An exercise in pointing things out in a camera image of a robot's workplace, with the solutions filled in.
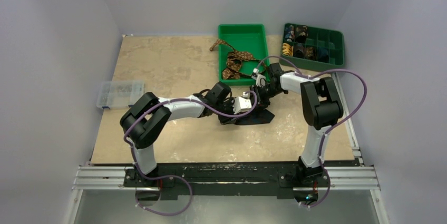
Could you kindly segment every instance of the marble-pattern surface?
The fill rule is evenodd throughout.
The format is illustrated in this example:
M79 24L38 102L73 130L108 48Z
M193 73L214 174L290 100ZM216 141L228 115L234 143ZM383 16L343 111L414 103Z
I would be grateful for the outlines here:
M125 37L113 80L145 80L145 91L182 98L218 82L218 52L211 36ZM278 55L280 36L267 36L270 55ZM304 74L315 74L303 71ZM241 95L248 87L232 87ZM215 115L168 122L154 144L158 162L292 161L304 149L307 124L298 94L278 95L268 108L275 118L265 125L220 125ZM105 110L92 163L130 163L119 125L126 110ZM327 160L353 159L344 125L329 138Z

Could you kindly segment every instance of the green tray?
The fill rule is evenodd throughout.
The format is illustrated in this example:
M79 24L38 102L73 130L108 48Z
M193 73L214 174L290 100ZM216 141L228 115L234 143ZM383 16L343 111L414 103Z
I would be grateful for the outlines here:
M301 24L287 23L284 25L283 33L285 28L290 25L301 25ZM341 32L311 26L307 26L307 32L308 34L306 43L302 43L303 46L304 47L312 46L316 50L320 48L327 49L329 52L328 63L283 55L282 46L280 52L281 57L289 60L300 69L306 69L312 71L321 72L325 70L338 69L343 67L345 63L345 45L344 45L343 34ZM284 39L284 35L285 34L283 34L283 43L288 43L289 45L293 46L295 42L286 41ZM282 65L288 65L288 63L284 62L283 60L280 60L279 62Z
M262 24L224 24L219 25L219 38L228 42L231 46L239 51L247 51L253 54L256 59L262 60L268 56L267 42L265 38L264 25ZM225 45L219 45L219 80L227 85L252 85L255 80L251 78L244 78L238 80L224 80L222 79L222 71L227 67L227 54L231 52L231 48ZM248 61L242 63L241 72L243 74L251 75L253 69L259 62Z

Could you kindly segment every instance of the brown patterned tie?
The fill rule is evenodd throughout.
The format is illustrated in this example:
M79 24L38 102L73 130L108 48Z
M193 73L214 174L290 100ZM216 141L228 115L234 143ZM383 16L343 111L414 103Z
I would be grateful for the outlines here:
M256 59L251 53L244 52L244 51L238 51L233 46L228 44L228 42L217 39L217 41L210 47L210 51L214 49L217 45L222 44L230 47L233 49L232 52L229 52L227 54L227 68L222 71L222 78L223 79L240 79L241 75L245 77L250 77L250 75L246 75L240 72L240 69L242 68L242 62L243 61L260 61ZM265 70L266 66L263 62L264 69L261 71L261 73Z

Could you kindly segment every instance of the clear plastic box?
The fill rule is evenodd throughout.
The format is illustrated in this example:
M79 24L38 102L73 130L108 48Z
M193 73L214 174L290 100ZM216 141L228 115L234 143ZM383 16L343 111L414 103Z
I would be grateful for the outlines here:
M143 80L102 82L96 106L102 109L129 108L143 94Z

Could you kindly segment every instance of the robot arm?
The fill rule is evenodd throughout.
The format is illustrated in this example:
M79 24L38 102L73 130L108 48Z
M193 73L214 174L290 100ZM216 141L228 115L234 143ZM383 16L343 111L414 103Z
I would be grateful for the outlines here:
M279 93L292 91L302 96L308 130L303 154L298 159L297 174L301 181L312 180L323 172L321 163L324 162L329 135L325 136L320 150L322 136L343 116L343 106L334 80L331 77L308 79L295 72L284 72L279 63L271 64L267 72L270 82L262 80L265 77L256 70L252 75L257 84L250 89L259 95L261 103L258 105L266 108L270 104L269 99Z
M138 122L129 134L134 145L135 159L141 171L148 174L157 167L153 143L168 121L212 115L212 111L204 105L191 102L191 100L200 101L226 114L237 114L250 110L251 102L248 95L226 98L230 92L230 87L219 82L205 96L199 93L193 94L184 98L185 101L170 103L169 101L172 99L158 98L151 92L144 94L121 118L120 125L125 132L145 111L161 102L168 101L168 103L153 110L150 113L150 118L144 118Z

